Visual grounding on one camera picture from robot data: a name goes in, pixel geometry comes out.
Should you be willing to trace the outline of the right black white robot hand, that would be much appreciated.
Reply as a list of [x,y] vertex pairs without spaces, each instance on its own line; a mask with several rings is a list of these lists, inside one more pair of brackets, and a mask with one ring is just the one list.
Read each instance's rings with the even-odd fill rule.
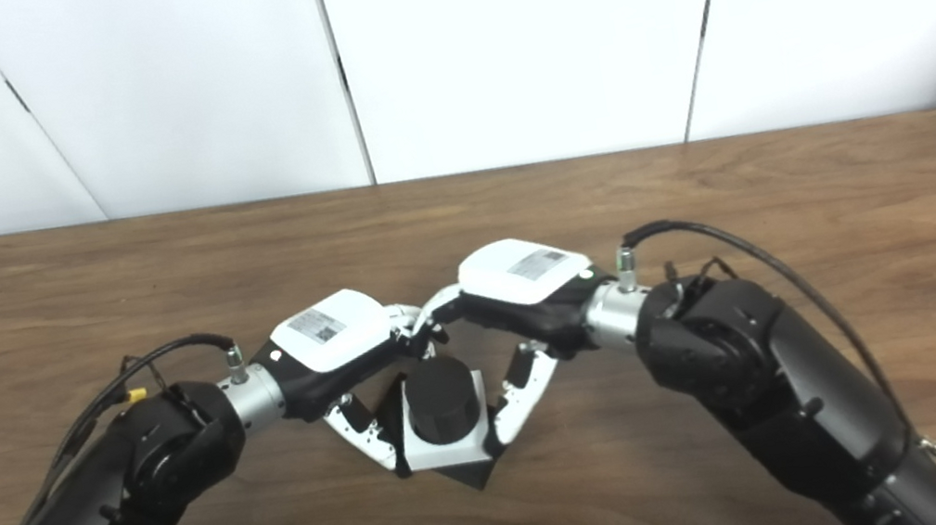
[[455,284],[420,309],[411,328],[418,346],[458,320],[519,338],[501,397],[489,410],[482,445],[491,459],[518,438],[558,365],[598,348],[589,315],[617,281],[577,251],[505,238],[470,253]]

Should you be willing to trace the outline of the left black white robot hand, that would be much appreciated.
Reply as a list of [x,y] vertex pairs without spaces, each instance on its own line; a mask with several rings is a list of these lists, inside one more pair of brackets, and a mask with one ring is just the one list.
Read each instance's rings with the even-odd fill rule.
[[250,369],[267,376],[279,419],[325,419],[352,447],[405,478],[390,426],[354,389],[411,353],[420,314],[419,306],[384,304],[343,288],[274,327]]

